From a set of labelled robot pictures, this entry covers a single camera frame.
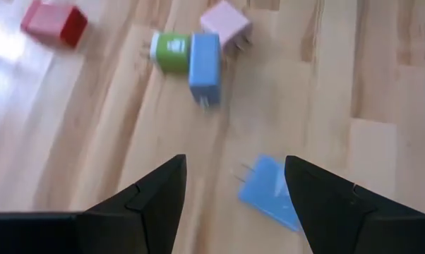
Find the pink power adapter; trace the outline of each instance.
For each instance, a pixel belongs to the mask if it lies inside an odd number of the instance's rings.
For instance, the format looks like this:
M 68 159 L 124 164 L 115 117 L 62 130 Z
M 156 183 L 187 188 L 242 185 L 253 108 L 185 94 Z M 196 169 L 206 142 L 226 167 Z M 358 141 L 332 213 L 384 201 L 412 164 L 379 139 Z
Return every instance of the pink power adapter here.
M 227 1 L 221 1 L 200 18 L 201 27 L 206 32 L 219 35 L 224 52 L 231 47 L 243 49 L 243 43 L 250 42 L 252 24 L 250 20 Z

